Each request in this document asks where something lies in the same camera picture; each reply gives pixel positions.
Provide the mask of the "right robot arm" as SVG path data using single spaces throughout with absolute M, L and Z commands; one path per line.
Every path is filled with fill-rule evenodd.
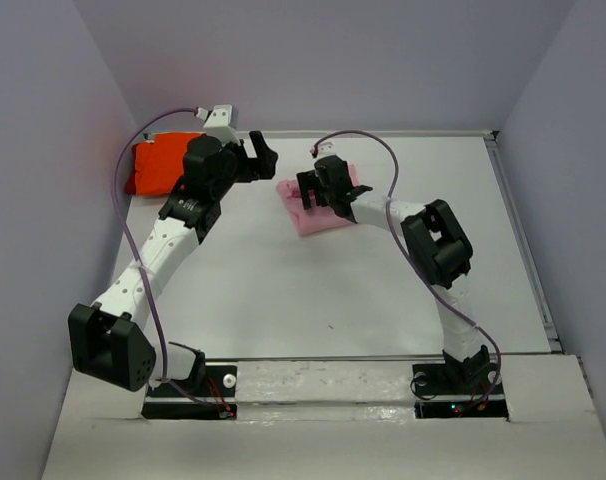
M 434 292 L 443 331 L 445 384 L 465 392 L 480 378 L 474 361 L 484 359 L 483 344 L 471 319 L 467 274 L 472 245 L 447 202 L 395 200 L 372 187 L 356 185 L 346 161 L 336 155 L 317 160 L 296 175 L 302 207 L 328 207 L 354 224 L 389 231 L 408 255 L 417 276 Z

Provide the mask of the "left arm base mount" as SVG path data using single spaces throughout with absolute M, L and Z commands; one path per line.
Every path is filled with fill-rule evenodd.
M 141 415 L 147 420 L 233 421 L 237 418 L 238 366 L 211 362 L 205 353 L 170 342 L 169 373 L 186 373 L 156 387 L 147 386 Z

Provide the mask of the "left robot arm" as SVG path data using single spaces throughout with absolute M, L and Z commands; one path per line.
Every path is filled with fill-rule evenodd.
M 204 383 L 203 352 L 145 335 L 156 318 L 156 300 L 181 263 L 200 244 L 221 215 L 221 201 L 236 183 L 270 180 L 277 153 L 259 131 L 249 134 L 256 155 L 242 141 L 224 143 L 202 134 L 187 144 L 183 173 L 158 213 L 143 246 L 117 280 L 91 305 L 76 305 L 68 317 L 76 371 L 136 392 L 170 382 L 192 395 Z

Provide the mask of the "pink t-shirt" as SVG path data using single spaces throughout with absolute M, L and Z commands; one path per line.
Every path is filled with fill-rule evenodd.
M 330 206 L 317 205 L 315 194 L 312 192 L 310 192 L 312 207 L 306 210 L 297 179 L 279 181 L 276 192 L 300 237 L 354 225 L 354 222 L 337 216 Z

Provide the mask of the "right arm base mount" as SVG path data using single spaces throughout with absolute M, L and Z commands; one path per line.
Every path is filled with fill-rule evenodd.
M 458 362 L 447 353 L 443 361 L 412 366 L 410 391 L 415 417 L 427 419 L 509 417 L 503 386 L 493 384 L 497 364 L 485 346 Z

